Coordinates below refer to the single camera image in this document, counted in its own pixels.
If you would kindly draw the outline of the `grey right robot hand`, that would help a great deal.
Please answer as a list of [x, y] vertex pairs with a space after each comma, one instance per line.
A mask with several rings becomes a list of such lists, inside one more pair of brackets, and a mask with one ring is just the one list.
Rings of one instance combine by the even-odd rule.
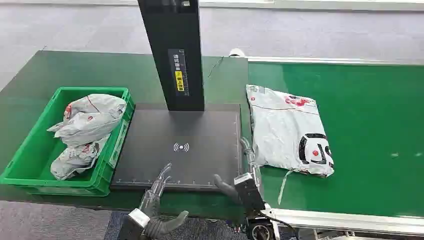
[[240, 138], [242, 150], [247, 159], [247, 172], [235, 177], [230, 185], [222, 180], [218, 174], [213, 175], [213, 181], [218, 189], [232, 198], [235, 203], [243, 205], [247, 212], [258, 214], [265, 210], [260, 165], [256, 162], [256, 155], [245, 137]]

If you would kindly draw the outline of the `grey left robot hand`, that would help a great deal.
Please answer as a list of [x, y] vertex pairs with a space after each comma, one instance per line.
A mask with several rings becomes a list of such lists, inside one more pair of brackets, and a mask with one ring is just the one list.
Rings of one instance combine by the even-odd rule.
[[172, 164], [169, 162], [160, 171], [151, 188], [144, 192], [139, 207], [125, 216], [120, 228], [119, 240], [154, 240], [161, 238], [185, 223], [189, 212], [182, 211], [176, 218], [162, 220], [158, 217], [160, 198], [167, 181]]

